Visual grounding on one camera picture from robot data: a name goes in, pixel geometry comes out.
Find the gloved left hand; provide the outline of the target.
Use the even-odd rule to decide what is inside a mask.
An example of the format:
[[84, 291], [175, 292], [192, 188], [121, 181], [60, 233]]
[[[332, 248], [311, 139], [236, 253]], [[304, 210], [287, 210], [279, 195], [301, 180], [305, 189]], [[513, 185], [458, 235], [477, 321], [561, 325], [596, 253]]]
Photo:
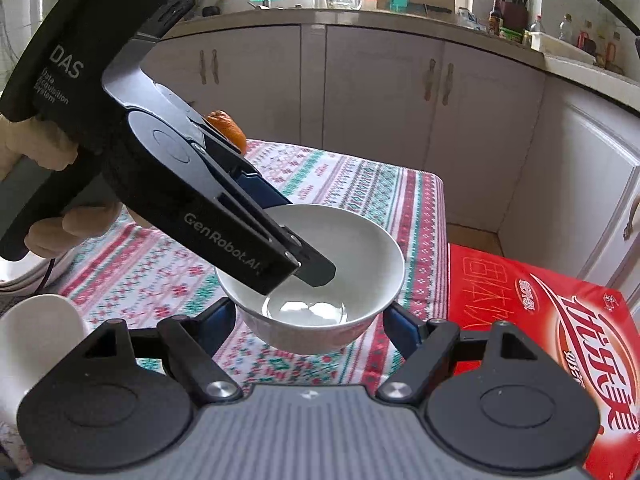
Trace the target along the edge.
[[[1, 117], [1, 180], [26, 156], [38, 166], [62, 171], [77, 157], [78, 144], [54, 122], [29, 118], [9, 122]], [[118, 219], [121, 203], [80, 206], [62, 217], [34, 223], [24, 238], [25, 246], [42, 258], [58, 258], [88, 238], [103, 236]]]

